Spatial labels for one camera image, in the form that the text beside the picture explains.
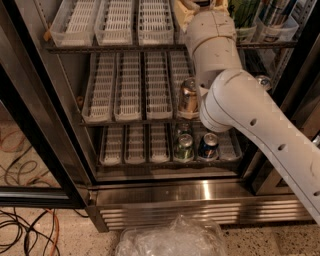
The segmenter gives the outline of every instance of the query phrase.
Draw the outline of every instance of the cable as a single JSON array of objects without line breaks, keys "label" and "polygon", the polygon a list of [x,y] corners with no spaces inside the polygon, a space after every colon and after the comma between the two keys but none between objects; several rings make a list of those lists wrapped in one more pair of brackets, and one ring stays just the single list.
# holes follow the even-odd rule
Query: cable
[{"label": "cable", "polygon": [[[53,231],[54,231],[54,215],[52,215],[52,228],[51,228],[51,232],[50,232],[50,235],[49,235],[49,238],[51,239],[52,235],[53,235]],[[43,254],[42,256],[44,256],[46,250],[47,250],[47,247],[49,245],[49,239],[47,240],[47,243],[46,243],[46,246],[44,247],[43,249]]]},{"label": "cable", "polygon": [[56,250],[56,248],[58,248],[58,247],[57,247],[57,243],[58,243],[59,231],[60,231],[60,230],[59,230],[59,220],[58,220],[57,215],[56,215],[54,212],[52,212],[52,211],[49,210],[49,209],[46,209],[46,211],[52,214],[52,216],[53,216],[53,218],[54,218],[54,224],[55,224],[55,226],[56,226],[56,236],[55,236],[55,238],[54,238],[54,240],[53,240],[52,249],[51,249],[51,251],[50,251],[50,256],[53,256],[54,251]]},{"label": "cable", "polygon": [[21,136],[21,139],[20,141],[18,142],[17,145],[14,145],[13,147],[11,148],[5,148],[3,147],[3,144],[4,144],[4,141],[8,138],[10,138],[10,136],[18,133],[18,132],[21,132],[21,130],[15,130],[15,131],[12,131],[12,132],[9,132],[6,136],[4,136],[2,139],[0,138],[0,150],[2,150],[3,152],[16,152],[17,149],[23,144],[23,142],[25,141],[26,137],[22,134]]},{"label": "cable", "polygon": [[[55,219],[55,221],[53,222],[53,223],[55,223],[55,226],[56,226],[56,237],[54,238],[54,240],[52,240],[51,237],[48,237],[48,236],[44,235],[43,233],[38,232],[37,230],[34,229],[34,225],[48,212],[53,214],[53,218]],[[51,210],[46,209],[43,213],[41,213],[33,221],[33,223],[31,225],[24,218],[17,215],[15,208],[13,208],[13,213],[9,213],[9,212],[5,212],[3,210],[0,210],[0,216],[6,216],[10,219],[10,220],[6,220],[6,221],[3,221],[0,223],[0,231],[2,228],[5,228],[10,225],[16,225],[18,227],[17,235],[11,243],[0,244],[0,249],[1,249],[0,254],[4,253],[4,252],[8,251],[10,248],[12,248],[12,246],[14,246],[22,238],[23,231],[25,231],[26,235],[24,238],[24,245],[23,246],[24,246],[24,252],[25,252],[26,256],[29,256],[30,252],[34,248],[35,244],[37,243],[39,236],[46,238],[48,240],[48,242],[51,242],[53,244],[53,248],[51,249],[50,255],[53,255],[55,250],[57,251],[58,255],[60,255],[59,248],[57,247],[58,236],[59,236],[59,221],[58,221],[56,214],[54,212],[52,212]],[[34,232],[36,237],[35,237],[35,241],[30,246],[30,244],[29,244],[30,237],[29,236],[30,236],[31,232]]]},{"label": "cable", "polygon": [[32,149],[32,146],[28,147],[26,149],[26,151],[24,151],[20,156],[18,156],[15,160],[12,161],[12,163],[9,165],[9,167],[7,169],[3,168],[1,165],[1,168],[5,171],[5,174],[4,174],[4,181],[7,185],[9,186],[13,186],[13,184],[11,184],[9,181],[8,181],[8,176],[9,176],[9,171],[10,169],[23,157],[25,156],[29,151],[30,149]]}]

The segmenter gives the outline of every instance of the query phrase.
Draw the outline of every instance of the clear plastic bag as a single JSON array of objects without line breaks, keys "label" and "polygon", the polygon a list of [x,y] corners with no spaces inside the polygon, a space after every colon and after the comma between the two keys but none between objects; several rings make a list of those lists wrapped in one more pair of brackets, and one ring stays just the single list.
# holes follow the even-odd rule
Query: clear plastic bag
[{"label": "clear plastic bag", "polygon": [[226,256],[220,226],[179,215],[169,226],[127,229],[116,256]]}]

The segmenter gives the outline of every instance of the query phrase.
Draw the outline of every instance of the metal panel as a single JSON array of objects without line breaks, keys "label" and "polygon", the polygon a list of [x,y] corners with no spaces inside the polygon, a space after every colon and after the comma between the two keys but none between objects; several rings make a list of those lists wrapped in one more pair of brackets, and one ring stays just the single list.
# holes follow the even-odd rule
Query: metal panel
[{"label": "metal panel", "polygon": [[177,214],[218,224],[311,220],[294,195],[254,196],[235,180],[113,186],[96,191],[87,212],[100,232],[164,225]]}]

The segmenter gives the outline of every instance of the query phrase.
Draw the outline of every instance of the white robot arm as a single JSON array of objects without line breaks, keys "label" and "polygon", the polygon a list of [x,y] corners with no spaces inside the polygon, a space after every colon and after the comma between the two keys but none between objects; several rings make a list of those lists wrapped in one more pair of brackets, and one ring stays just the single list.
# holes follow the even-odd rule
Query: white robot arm
[{"label": "white robot arm", "polygon": [[199,13],[185,39],[196,70],[201,122],[215,132],[235,127],[252,140],[320,225],[320,150],[242,70],[231,18]]}]

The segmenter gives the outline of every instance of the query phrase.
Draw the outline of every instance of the can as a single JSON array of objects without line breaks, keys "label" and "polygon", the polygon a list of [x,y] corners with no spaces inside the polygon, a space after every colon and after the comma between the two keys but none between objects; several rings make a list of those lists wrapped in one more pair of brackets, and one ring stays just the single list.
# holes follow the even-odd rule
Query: can
[{"label": "can", "polygon": [[192,136],[192,127],[190,123],[177,123],[174,131],[174,140],[177,140],[180,135],[189,134]]},{"label": "can", "polygon": [[181,112],[198,112],[196,84],[193,77],[185,79],[180,86],[178,110]]},{"label": "can", "polygon": [[265,75],[258,75],[254,77],[265,91],[272,89],[271,78]]},{"label": "can", "polygon": [[205,134],[198,147],[198,156],[204,159],[217,157],[218,137],[213,133]]},{"label": "can", "polygon": [[193,155],[193,138],[190,134],[179,136],[174,147],[174,156],[177,159],[187,160]]}]

